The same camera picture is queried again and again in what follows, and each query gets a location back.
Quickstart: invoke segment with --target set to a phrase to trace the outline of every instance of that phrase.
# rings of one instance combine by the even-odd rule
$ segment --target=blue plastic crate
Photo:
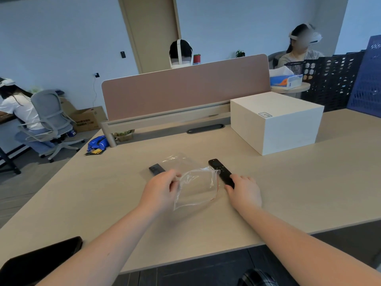
[[[369,39],[347,108],[381,117],[381,35]]]

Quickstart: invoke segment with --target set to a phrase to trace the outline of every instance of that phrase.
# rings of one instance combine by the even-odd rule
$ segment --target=chair base
[[[48,155],[51,155],[50,157],[48,157],[48,160],[50,162],[53,161],[53,158],[57,155],[57,153],[60,152],[61,149],[63,148],[67,148],[67,149],[75,149],[75,150],[79,150],[79,148],[77,147],[74,147],[74,146],[70,146],[71,144],[75,144],[75,143],[84,143],[85,140],[84,139],[77,139],[77,140],[73,140],[73,141],[63,141],[59,144],[57,144],[55,147],[53,147],[51,150],[43,153],[43,154],[39,154],[40,157],[45,157],[45,156],[48,156]]]

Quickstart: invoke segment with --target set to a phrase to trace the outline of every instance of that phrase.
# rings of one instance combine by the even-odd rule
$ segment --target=white shirt
[[[26,124],[40,120],[40,117],[38,116],[37,111],[31,102],[31,99],[25,95],[15,94],[6,98],[5,100],[0,98],[0,102],[1,101],[2,103],[0,103],[0,111],[14,114]],[[44,129],[40,122],[27,125],[27,128]]]
[[[306,54],[304,55],[304,60],[315,60],[315,59],[318,59],[319,57],[324,57],[324,54],[316,50],[308,50]],[[291,52],[286,53],[279,58],[277,68],[284,66],[288,62],[297,62],[297,61],[302,61],[302,60],[296,59]]]

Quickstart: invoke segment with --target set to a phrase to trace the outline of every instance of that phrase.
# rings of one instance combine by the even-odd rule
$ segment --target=black hair
[[[292,30],[291,35],[299,36],[301,33],[303,33],[306,30],[308,30],[308,26],[306,24],[300,24],[294,30]],[[286,53],[290,53],[293,49],[292,40],[293,39],[290,38],[290,45],[288,46]]]
[[[182,57],[192,57],[193,49],[187,41],[181,39],[180,48]],[[177,40],[172,42],[171,47],[169,48],[169,57],[171,59],[179,59],[179,54],[177,53]]]
[[[27,97],[32,97],[32,94],[28,91],[25,91],[18,87],[17,85],[4,85],[0,87],[0,96],[2,97],[3,100],[6,100],[8,97],[13,96],[13,98],[16,100],[18,104],[20,104],[16,97],[14,96],[15,94],[22,93],[23,95]]]

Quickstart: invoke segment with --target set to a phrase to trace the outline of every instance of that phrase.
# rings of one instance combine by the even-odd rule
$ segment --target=forearm
[[[257,206],[243,218],[301,286],[378,285],[381,274]]]
[[[38,286],[111,285],[154,218],[146,208],[135,208]]]

